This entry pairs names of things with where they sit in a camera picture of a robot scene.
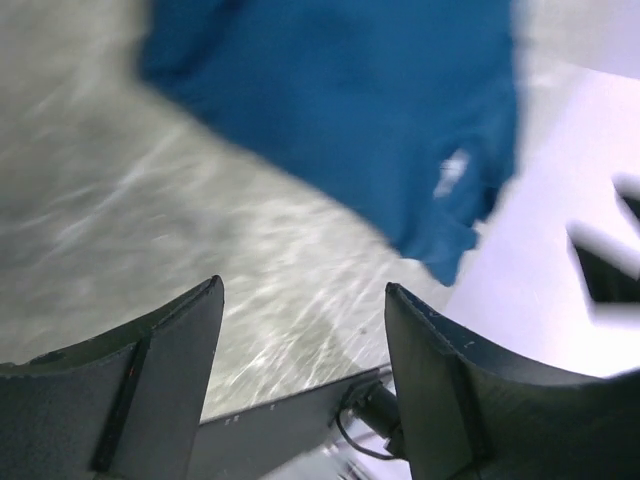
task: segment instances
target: gray floor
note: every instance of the gray floor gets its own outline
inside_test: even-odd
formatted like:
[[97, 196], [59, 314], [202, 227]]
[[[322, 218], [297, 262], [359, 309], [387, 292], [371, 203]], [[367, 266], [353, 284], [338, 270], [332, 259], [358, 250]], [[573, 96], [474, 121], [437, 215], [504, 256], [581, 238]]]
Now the gray floor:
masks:
[[[531, 3], [523, 161], [570, 91], [564, 60], [588, 63], [608, 5]], [[0, 4], [0, 362], [99, 334], [212, 274], [227, 304], [203, 418], [386, 361], [384, 284], [436, 308], [449, 291], [140, 85], [143, 7]]]

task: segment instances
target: black metal bracket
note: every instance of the black metal bracket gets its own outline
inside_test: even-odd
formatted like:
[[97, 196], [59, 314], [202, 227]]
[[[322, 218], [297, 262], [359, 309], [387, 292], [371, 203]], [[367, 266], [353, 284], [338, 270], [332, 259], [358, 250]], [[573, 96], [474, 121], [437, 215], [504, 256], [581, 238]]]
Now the black metal bracket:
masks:
[[[640, 199], [627, 188], [616, 187], [618, 198], [640, 222]], [[578, 256], [589, 296], [596, 304], [640, 303], [640, 271], [628, 275], [593, 252], [576, 238], [571, 238]]]
[[336, 415], [350, 411], [378, 436], [387, 440], [385, 450], [393, 457], [406, 460], [404, 434], [396, 396], [381, 380], [354, 384], [346, 392]]
[[334, 420], [391, 370], [381, 366], [247, 410], [198, 429], [187, 480], [258, 480], [296, 456], [336, 438]]

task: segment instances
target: blue cloth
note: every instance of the blue cloth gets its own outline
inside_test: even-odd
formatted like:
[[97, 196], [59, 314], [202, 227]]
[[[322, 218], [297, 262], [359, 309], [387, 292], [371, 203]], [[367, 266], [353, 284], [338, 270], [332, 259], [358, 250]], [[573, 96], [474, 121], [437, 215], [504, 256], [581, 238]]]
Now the blue cloth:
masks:
[[140, 71], [451, 285], [514, 170], [512, 55], [510, 0], [153, 0]]

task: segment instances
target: cable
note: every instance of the cable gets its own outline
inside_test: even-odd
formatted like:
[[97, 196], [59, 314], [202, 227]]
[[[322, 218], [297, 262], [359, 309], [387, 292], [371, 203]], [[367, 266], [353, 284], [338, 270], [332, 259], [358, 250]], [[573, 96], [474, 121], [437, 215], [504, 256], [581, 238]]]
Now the cable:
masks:
[[369, 450], [368, 448], [364, 448], [358, 445], [347, 433], [344, 426], [342, 425], [342, 414], [344, 413], [344, 409], [341, 408], [336, 415], [336, 426], [338, 427], [338, 431], [342, 438], [344, 438], [345, 442], [349, 444], [351, 448], [356, 450], [357, 452], [362, 453], [363, 455], [367, 455], [368, 457], [375, 458], [377, 460], [383, 460], [385, 462], [389, 462], [391, 460], [400, 460], [399, 458], [393, 455], [386, 455], [384, 453], [374, 452], [373, 450]]
[[[351, 437], [351, 440], [353, 440], [354, 442], [366, 442], [370, 438], [380, 438], [380, 435], [378, 435], [376, 432], [371, 430], [369, 432], [365, 432], [365, 433], [361, 433], [359, 435], [356, 435], [355, 437]], [[344, 438], [341, 438], [341, 439], [336, 441], [336, 446], [339, 447], [340, 445], [344, 445], [345, 443], [347, 443], [347, 442], [344, 440]]]

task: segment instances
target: white logo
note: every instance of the white logo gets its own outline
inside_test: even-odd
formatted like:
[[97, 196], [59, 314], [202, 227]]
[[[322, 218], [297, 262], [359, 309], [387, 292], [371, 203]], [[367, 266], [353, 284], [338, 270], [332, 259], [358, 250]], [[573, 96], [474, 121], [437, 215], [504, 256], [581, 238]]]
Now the white logo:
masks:
[[469, 163], [469, 154], [464, 150], [456, 150], [451, 158], [448, 158], [440, 167], [440, 181], [433, 192], [435, 198], [444, 197], [451, 193], [451, 190], [464, 175]]

